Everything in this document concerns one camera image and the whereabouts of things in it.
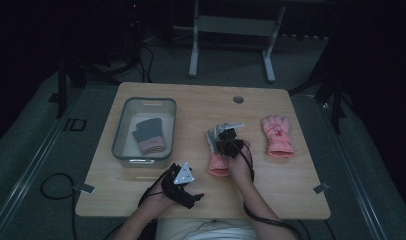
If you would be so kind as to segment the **pink ski glove grey palm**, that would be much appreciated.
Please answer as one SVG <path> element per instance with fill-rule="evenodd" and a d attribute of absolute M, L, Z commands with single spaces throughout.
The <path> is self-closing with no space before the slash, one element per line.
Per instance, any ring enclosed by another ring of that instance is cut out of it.
<path fill-rule="evenodd" d="M 211 130 L 206 131 L 207 143 L 209 145 L 209 166 L 208 172 L 216 177 L 227 177 L 230 175 L 227 159 L 219 152 L 216 146 L 216 139 Z"/>

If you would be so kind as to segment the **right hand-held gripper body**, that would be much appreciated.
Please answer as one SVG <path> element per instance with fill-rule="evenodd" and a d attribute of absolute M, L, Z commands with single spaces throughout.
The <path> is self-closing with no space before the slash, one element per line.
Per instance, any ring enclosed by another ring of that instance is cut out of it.
<path fill-rule="evenodd" d="M 230 138 L 228 130 L 244 127 L 244 123 L 224 123 L 223 125 L 217 125 L 214 128 L 214 134 L 216 139 L 216 146 L 222 155 L 230 156 L 235 158 L 243 147 L 244 143 L 241 139 Z M 219 139 L 219 134 L 226 132 L 228 134 L 228 139 L 222 141 Z"/>

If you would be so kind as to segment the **person's left hand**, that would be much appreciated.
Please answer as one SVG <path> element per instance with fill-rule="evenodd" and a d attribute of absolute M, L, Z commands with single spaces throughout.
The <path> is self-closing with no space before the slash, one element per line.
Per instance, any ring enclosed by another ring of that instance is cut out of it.
<path fill-rule="evenodd" d="M 144 210 L 157 218 L 162 215 L 167 209 L 176 204 L 175 201 L 168 198 L 160 186 L 156 186 L 145 195 L 144 201 L 138 209 Z"/>

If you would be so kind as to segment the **white desk frame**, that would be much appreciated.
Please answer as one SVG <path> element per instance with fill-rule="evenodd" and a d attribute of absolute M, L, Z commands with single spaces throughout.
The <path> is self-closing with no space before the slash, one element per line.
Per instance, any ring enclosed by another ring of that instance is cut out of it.
<path fill-rule="evenodd" d="M 269 43 L 267 47 L 261 52 L 262 60 L 267 81 L 271 83 L 276 81 L 273 63 L 271 61 L 271 55 L 274 49 L 275 42 L 279 35 L 283 17 L 285 15 L 285 6 L 278 7 L 276 18 L 274 20 L 262 20 L 202 15 L 199 12 L 200 2 L 202 0 L 192 1 L 194 4 L 193 26 L 190 28 L 190 30 L 192 31 L 192 49 L 188 70 L 188 75 L 190 77 L 197 76 L 199 61 L 199 33 L 206 32 L 267 37 Z"/>

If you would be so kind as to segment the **person's right hand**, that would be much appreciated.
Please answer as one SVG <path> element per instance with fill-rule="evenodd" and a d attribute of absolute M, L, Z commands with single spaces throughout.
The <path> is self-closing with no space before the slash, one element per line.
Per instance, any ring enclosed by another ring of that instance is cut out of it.
<path fill-rule="evenodd" d="M 235 158 L 227 158 L 228 170 L 237 185 L 254 181 L 253 158 L 250 146 L 251 144 L 245 141 Z"/>

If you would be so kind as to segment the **metal floor rail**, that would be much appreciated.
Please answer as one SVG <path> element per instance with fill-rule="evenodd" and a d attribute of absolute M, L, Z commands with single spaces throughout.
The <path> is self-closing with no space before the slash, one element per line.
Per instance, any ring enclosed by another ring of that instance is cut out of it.
<path fill-rule="evenodd" d="M 81 95 L 70 91 L 64 111 L 46 94 L 36 95 L 0 140 L 0 237 Z"/>
<path fill-rule="evenodd" d="M 344 146 L 342 137 L 336 133 L 333 127 L 329 127 L 333 135 L 333 140 L 339 149 L 339 155 L 344 164 L 344 171 L 346 173 L 348 182 L 353 190 L 355 199 L 358 203 L 363 218 L 367 224 L 368 230 L 374 240 L 387 240 L 384 229 L 378 219 L 376 211 L 372 205 L 362 181 L 357 174 L 355 166 L 350 158 L 347 149 Z"/>

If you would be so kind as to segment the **black metal stand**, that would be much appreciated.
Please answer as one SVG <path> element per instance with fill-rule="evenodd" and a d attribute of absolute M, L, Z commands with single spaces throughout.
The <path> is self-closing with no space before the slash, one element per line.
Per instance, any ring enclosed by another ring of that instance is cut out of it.
<path fill-rule="evenodd" d="M 57 116 L 67 110 L 67 85 L 83 88 L 90 73 L 110 85 L 140 60 L 138 0 L 60 0 L 53 31 L 58 90 Z"/>
<path fill-rule="evenodd" d="M 337 134 L 341 133 L 339 120 L 343 116 L 341 101 L 346 70 L 347 66 L 343 63 L 319 60 L 310 73 L 309 79 L 288 91 L 289 96 L 293 96 L 319 85 L 315 100 L 319 104 L 327 104 L 332 100 L 331 125 Z"/>

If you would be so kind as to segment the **black rectangular floor bracket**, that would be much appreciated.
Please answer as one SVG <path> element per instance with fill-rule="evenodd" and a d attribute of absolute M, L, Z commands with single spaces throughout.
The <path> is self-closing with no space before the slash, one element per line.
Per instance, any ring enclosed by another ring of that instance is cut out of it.
<path fill-rule="evenodd" d="M 69 118 L 63 128 L 64 131 L 84 131 L 87 126 L 86 119 Z"/>

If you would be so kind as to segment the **grey plastic storage bin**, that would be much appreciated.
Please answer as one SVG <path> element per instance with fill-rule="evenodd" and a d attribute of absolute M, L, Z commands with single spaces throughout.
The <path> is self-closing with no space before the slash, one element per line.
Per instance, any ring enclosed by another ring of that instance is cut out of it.
<path fill-rule="evenodd" d="M 176 102 L 132 97 L 125 101 L 112 154 L 126 168 L 165 168 L 173 152 Z"/>

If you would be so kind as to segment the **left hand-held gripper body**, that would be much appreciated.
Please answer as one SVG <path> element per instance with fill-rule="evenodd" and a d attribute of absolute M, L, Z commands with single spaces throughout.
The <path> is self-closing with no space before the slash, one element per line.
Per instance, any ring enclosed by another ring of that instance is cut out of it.
<path fill-rule="evenodd" d="M 194 195 L 189 194 L 184 187 L 195 180 L 188 163 L 179 169 L 169 169 L 165 172 L 161 186 L 163 193 L 176 203 L 191 209 L 194 206 Z"/>

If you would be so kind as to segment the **person's light clothing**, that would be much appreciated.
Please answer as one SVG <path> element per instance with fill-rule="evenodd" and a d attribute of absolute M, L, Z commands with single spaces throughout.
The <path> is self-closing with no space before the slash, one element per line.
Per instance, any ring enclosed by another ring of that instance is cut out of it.
<path fill-rule="evenodd" d="M 162 219 L 156 240 L 258 240 L 248 220 L 243 219 Z"/>

